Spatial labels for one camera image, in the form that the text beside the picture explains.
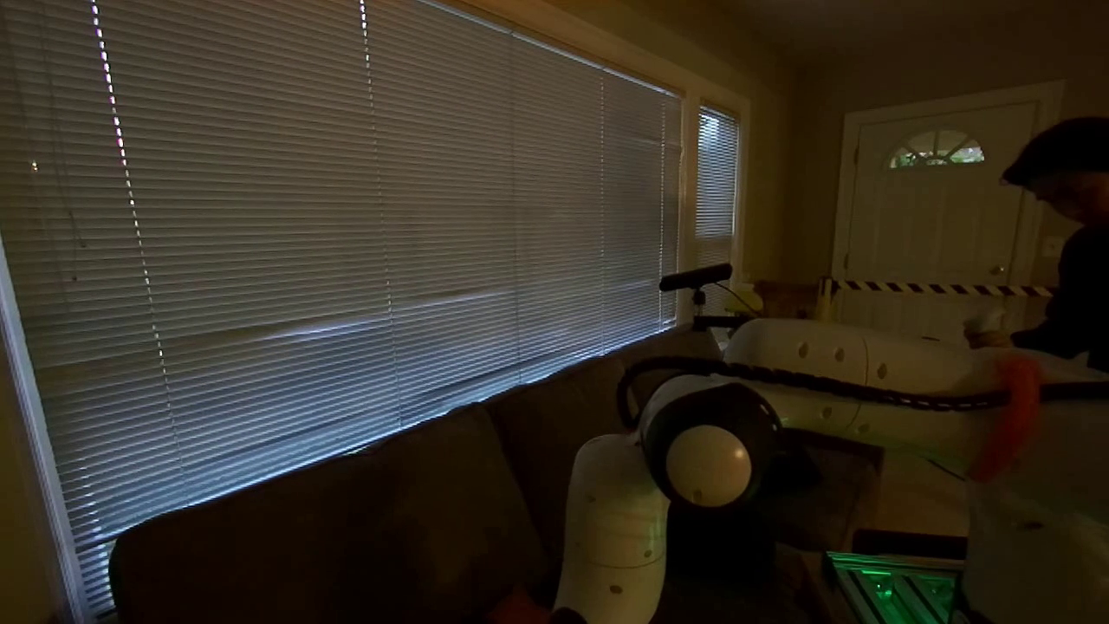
white door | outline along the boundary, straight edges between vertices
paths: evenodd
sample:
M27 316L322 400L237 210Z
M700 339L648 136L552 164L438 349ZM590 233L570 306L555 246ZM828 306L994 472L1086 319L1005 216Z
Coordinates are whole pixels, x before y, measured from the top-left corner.
M1003 168L1053 118L1053 100L1053 89L1010 89L852 113L833 316L942 344L959 344L962 319L983 308L1024 324L1024 298L949 290L1034 279L1039 208Z

